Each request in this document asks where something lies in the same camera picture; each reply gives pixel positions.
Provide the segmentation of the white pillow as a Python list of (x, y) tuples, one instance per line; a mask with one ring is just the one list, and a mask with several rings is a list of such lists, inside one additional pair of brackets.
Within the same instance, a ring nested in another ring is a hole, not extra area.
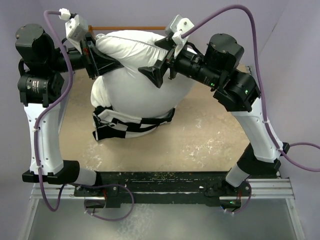
[(94, 81), (91, 104), (140, 118), (162, 117), (176, 107), (195, 85), (192, 79), (178, 74), (170, 80), (166, 73), (161, 88), (157, 88), (138, 71), (140, 67), (152, 67), (165, 57), (167, 51), (155, 45), (161, 39), (160, 34), (140, 30), (97, 34), (97, 49), (119, 61), (122, 67)]

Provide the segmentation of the black white checkered pillowcase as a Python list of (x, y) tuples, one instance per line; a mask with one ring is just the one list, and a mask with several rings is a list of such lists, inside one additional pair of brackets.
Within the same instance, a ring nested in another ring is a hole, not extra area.
[(92, 135), (96, 141), (141, 137), (153, 132), (161, 125), (169, 124), (175, 112), (176, 109), (172, 108), (161, 117), (143, 118), (117, 112), (111, 106), (98, 106), (92, 113), (94, 123)]

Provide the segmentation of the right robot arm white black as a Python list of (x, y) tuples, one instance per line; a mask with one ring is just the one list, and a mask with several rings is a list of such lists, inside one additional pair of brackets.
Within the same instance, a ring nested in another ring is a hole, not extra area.
[(289, 145), (270, 136), (274, 131), (263, 111), (262, 90), (250, 74), (237, 70), (244, 54), (244, 48), (237, 40), (218, 33), (210, 38), (205, 54), (188, 42), (194, 52), (183, 47), (177, 57), (174, 57), (174, 51), (178, 45), (169, 37), (155, 44), (167, 50), (165, 57), (154, 65), (140, 67), (139, 72), (157, 88), (162, 86), (166, 71), (171, 80), (181, 74), (210, 87), (213, 97), (235, 117), (249, 140), (243, 154), (225, 176), (223, 192), (228, 196), (235, 195), (250, 175), (275, 174), (281, 165), (281, 151), (287, 151)]

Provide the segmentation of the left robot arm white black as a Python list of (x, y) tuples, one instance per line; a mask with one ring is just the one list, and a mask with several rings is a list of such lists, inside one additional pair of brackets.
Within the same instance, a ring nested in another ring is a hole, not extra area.
[(68, 96), (76, 70), (95, 78), (122, 67), (116, 59), (100, 52), (91, 32), (67, 29), (71, 48), (55, 47), (39, 24), (27, 24), (16, 32), (15, 48), (20, 54), (17, 84), (20, 102), (29, 125), (31, 163), (22, 174), (25, 183), (85, 185), (91, 196), (103, 191), (101, 175), (81, 168), (76, 160), (64, 160), (59, 132), (61, 103)]

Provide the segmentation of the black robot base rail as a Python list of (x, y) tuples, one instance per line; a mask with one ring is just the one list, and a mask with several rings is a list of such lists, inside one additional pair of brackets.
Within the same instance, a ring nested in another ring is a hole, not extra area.
[(241, 207), (251, 188), (225, 182), (225, 171), (104, 171), (96, 189), (78, 186), (76, 197), (89, 200), (88, 207), (118, 208), (121, 204), (201, 204), (208, 207)]

